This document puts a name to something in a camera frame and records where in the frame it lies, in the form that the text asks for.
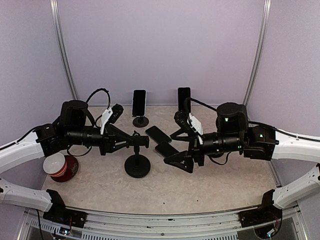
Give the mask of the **black clamp phone stand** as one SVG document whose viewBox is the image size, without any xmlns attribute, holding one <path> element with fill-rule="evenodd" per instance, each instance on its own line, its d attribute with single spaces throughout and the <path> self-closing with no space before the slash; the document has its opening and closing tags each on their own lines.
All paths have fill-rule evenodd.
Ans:
<svg viewBox="0 0 320 240">
<path fill-rule="evenodd" d="M 133 147 L 134 154 L 125 160 L 124 170 L 132 178 L 144 178 L 151 170 L 151 162 L 146 156 L 140 154 L 140 147 L 144 146 L 131 147 Z"/>
</svg>

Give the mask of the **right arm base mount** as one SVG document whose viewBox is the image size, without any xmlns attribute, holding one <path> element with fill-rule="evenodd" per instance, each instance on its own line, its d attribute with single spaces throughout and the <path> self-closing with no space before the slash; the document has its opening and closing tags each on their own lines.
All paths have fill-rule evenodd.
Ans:
<svg viewBox="0 0 320 240">
<path fill-rule="evenodd" d="M 283 211 L 251 209 L 239 212 L 238 216 L 241 227 L 246 228 L 279 220 L 283 216 Z"/>
</svg>

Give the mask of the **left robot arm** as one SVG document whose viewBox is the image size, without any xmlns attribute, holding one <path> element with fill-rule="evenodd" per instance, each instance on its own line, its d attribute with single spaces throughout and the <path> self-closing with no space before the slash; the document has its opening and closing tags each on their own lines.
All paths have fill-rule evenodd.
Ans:
<svg viewBox="0 0 320 240">
<path fill-rule="evenodd" d="M 101 128 L 95 126 L 95 119 L 82 100 L 70 100 L 62 104 L 59 117 L 53 122 L 39 125 L 29 130 L 21 138 L 0 148 L 0 171 L 3 173 L 16 166 L 35 159 L 44 158 L 43 170 L 56 182 L 71 180 L 79 170 L 76 156 L 63 155 L 62 150 L 69 151 L 72 146 L 85 146 L 89 150 L 98 147 L 100 154 L 114 153 L 122 148 L 134 148 L 125 165 L 146 164 L 144 177 L 150 170 L 147 158 L 139 154 L 140 147 L 149 147 L 149 137 L 134 132 L 129 135 L 113 124 L 123 113 L 119 104 L 108 108 L 103 113 Z"/>
</svg>

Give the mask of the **clear case phone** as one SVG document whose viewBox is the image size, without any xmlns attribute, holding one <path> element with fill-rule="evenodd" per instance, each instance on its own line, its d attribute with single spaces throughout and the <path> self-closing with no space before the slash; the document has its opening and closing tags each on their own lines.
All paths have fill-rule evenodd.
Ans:
<svg viewBox="0 0 320 240">
<path fill-rule="evenodd" d="M 186 102 L 185 108 L 185 100 L 191 97 L 191 88 L 190 87 L 179 87 L 177 89 L 177 97 L 178 97 L 178 110 L 185 111 L 186 113 L 191 112 L 191 102 Z"/>
</svg>

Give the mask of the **blue case phone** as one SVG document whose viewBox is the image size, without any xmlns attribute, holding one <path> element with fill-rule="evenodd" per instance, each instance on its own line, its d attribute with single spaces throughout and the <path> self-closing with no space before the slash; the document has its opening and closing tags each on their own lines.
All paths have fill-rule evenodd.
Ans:
<svg viewBox="0 0 320 240">
<path fill-rule="evenodd" d="M 144 89 L 136 89 L 132 96 L 132 116 L 144 117 L 146 114 L 146 97 L 147 92 Z"/>
</svg>

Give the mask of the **plate phone stand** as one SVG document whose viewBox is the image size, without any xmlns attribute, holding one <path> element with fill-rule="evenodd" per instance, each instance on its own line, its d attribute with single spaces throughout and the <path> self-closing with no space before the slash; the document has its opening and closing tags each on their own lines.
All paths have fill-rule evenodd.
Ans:
<svg viewBox="0 0 320 240">
<path fill-rule="evenodd" d="M 133 119 L 132 124 L 137 128 L 144 128 L 149 124 L 149 119 L 145 116 L 136 117 Z"/>
</svg>

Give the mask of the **dark teal phone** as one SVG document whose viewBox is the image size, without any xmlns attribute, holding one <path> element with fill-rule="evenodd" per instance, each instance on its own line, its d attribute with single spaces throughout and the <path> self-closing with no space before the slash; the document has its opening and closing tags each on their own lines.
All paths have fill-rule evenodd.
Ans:
<svg viewBox="0 0 320 240">
<path fill-rule="evenodd" d="M 165 142 L 165 141 L 158 144 L 155 147 L 155 150 L 164 158 L 168 158 L 179 153 L 177 149 L 175 149 L 172 145 L 170 145 L 168 142 Z"/>
</svg>

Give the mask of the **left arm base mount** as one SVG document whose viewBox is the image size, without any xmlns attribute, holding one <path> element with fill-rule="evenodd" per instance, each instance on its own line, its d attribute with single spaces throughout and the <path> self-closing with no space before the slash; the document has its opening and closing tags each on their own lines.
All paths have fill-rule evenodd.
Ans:
<svg viewBox="0 0 320 240">
<path fill-rule="evenodd" d="M 83 229 L 86 223 L 87 213 L 69 208 L 55 208 L 44 212 L 43 218 L 58 224 Z"/>
</svg>

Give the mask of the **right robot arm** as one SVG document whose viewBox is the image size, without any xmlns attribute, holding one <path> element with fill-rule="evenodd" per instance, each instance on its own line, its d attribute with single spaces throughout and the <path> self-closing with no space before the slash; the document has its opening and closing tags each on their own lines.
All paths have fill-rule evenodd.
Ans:
<svg viewBox="0 0 320 240">
<path fill-rule="evenodd" d="M 192 173 L 195 163 L 204 165 L 205 156 L 212 160 L 232 152 L 253 160 L 314 162 L 316 165 L 302 177 L 263 194 L 261 205 L 255 212 L 260 222 L 268 221 L 276 209 L 282 210 L 320 187 L 319 137 L 299 135 L 250 121 L 246 106 L 235 102 L 223 103 L 215 112 L 217 131 L 212 133 L 203 132 L 201 122 L 188 111 L 187 106 L 175 113 L 174 120 L 180 129 L 170 137 L 188 142 L 188 149 L 164 158 L 165 164 Z"/>
</svg>

